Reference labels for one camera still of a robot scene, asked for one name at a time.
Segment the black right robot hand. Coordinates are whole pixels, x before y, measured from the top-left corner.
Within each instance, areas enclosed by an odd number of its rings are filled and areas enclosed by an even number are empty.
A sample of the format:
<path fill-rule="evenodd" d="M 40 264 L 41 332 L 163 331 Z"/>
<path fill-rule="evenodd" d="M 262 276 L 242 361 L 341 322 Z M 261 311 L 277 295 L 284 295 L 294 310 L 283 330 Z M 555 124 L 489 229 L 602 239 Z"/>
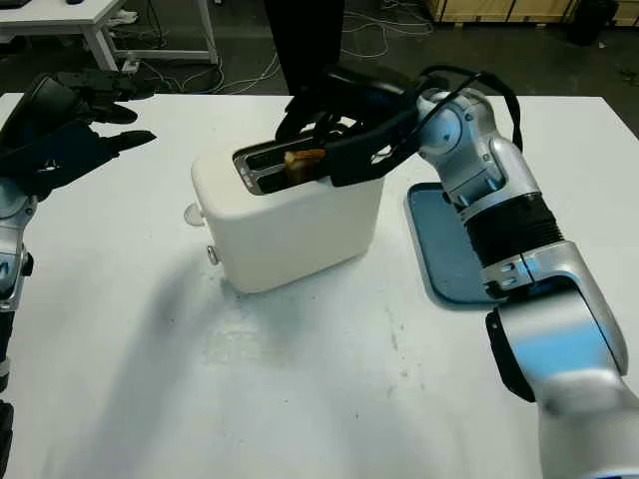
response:
<path fill-rule="evenodd" d="M 325 142 L 348 130 L 371 130 L 412 107 L 408 91 L 409 81 L 392 71 L 380 70 L 375 76 L 330 66 L 294 94 L 275 140 L 308 134 Z"/>

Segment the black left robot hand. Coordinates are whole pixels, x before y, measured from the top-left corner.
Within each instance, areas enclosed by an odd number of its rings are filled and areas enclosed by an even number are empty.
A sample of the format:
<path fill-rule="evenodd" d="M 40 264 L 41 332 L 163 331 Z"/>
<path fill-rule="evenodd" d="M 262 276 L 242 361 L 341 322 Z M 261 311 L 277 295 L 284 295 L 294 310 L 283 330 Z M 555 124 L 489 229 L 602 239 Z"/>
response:
<path fill-rule="evenodd" d="M 81 120 L 128 125 L 138 115 L 124 102 L 152 97 L 147 81 L 115 71 L 85 69 L 41 74 L 34 79 L 1 128 L 3 154 Z"/>

